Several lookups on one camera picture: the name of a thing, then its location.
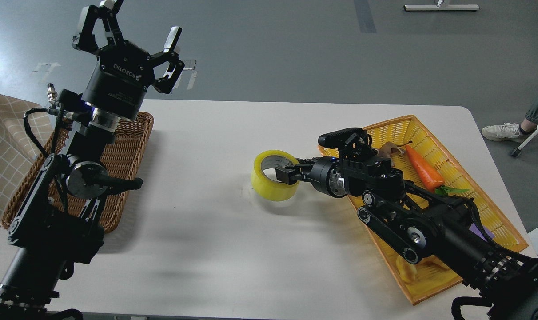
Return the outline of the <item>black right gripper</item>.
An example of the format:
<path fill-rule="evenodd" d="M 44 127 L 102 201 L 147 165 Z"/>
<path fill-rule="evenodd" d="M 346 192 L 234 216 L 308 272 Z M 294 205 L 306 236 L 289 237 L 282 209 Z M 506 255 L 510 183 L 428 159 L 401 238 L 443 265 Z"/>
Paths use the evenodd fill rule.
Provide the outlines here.
<path fill-rule="evenodd" d="M 340 189 L 332 186 L 332 172 L 338 166 L 338 160 L 331 156 L 296 158 L 297 165 L 286 165 L 275 168 L 276 179 L 283 184 L 296 184 L 299 181 L 309 182 L 317 191 L 340 198 Z"/>

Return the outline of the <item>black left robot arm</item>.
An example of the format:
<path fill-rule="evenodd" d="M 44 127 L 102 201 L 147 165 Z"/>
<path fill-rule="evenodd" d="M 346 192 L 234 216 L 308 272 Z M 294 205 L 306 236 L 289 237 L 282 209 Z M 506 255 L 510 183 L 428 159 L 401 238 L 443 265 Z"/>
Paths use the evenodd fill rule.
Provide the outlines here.
<path fill-rule="evenodd" d="M 59 296 L 54 288 L 104 244 L 100 218 L 107 198 L 143 184 L 110 176 L 101 158 L 120 120 L 137 118 L 150 87 L 172 92 L 185 68 L 176 49 L 182 28 L 172 27 L 163 49 L 150 54 L 124 39 L 117 20 L 122 4 L 103 0 L 82 9 L 72 47 L 97 58 L 84 92 L 56 93 L 49 83 L 50 107 L 29 111 L 55 116 L 50 148 L 39 144 L 24 115 L 44 162 L 8 229 L 7 241 L 18 251 L 0 283 L 0 320 L 81 320 L 75 308 L 48 313 Z"/>

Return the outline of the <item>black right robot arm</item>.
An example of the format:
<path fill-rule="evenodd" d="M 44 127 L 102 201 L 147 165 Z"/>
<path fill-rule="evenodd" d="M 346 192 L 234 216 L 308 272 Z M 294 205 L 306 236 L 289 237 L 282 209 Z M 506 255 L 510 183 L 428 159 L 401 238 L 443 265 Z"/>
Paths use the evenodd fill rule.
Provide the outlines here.
<path fill-rule="evenodd" d="M 289 160 L 275 169 L 277 180 L 309 182 L 334 198 L 360 196 L 359 219 L 408 263 L 438 257 L 465 286 L 479 290 L 453 300 L 454 319 L 461 320 L 468 305 L 488 307 L 490 320 L 538 320 L 538 259 L 494 242 L 473 199 L 437 195 L 405 180 L 362 128 L 323 134 L 318 144 L 338 156 Z"/>

